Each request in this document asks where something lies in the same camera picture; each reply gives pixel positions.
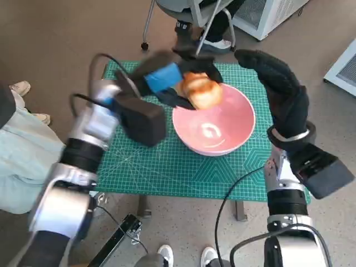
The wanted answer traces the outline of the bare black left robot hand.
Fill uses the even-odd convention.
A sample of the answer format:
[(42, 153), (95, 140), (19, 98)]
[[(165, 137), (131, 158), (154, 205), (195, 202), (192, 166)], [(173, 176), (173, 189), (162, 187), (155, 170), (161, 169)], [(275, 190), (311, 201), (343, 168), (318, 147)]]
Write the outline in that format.
[(141, 96), (154, 95), (165, 105), (195, 110), (187, 97), (175, 90), (187, 73), (205, 73), (209, 79), (223, 82), (212, 56), (196, 56), (183, 50), (159, 50), (143, 60), (128, 77)]

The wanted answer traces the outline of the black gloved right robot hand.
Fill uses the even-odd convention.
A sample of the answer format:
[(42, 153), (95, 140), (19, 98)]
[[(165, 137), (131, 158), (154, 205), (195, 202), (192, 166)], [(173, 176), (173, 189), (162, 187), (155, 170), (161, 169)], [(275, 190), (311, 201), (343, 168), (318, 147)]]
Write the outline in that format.
[(307, 130), (309, 98), (305, 86), (282, 60), (259, 50), (236, 50), (239, 65), (254, 70), (266, 90), (274, 128), (284, 138)]

